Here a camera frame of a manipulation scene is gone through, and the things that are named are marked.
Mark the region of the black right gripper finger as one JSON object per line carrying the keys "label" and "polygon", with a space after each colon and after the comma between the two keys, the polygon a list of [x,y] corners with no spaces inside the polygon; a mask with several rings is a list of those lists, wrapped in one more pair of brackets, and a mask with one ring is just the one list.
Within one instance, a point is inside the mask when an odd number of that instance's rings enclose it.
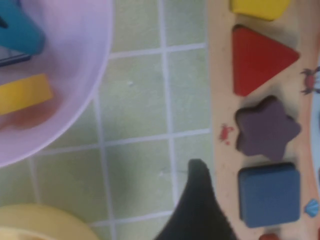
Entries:
{"label": "black right gripper finger", "polygon": [[188,174],[180,200],[157,240],[235,240],[237,238],[214,193],[207,165],[201,159],[188,162]]}

